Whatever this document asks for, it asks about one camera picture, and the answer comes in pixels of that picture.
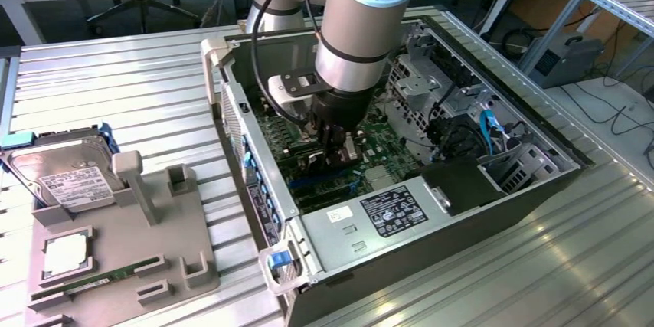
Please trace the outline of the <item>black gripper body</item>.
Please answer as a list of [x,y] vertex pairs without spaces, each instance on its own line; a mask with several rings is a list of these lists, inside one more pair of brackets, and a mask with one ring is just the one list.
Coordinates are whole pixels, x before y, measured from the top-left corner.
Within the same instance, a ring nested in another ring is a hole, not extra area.
[[312,96],[310,122],[316,129],[325,126],[352,131],[368,111],[368,91],[346,93],[326,90]]

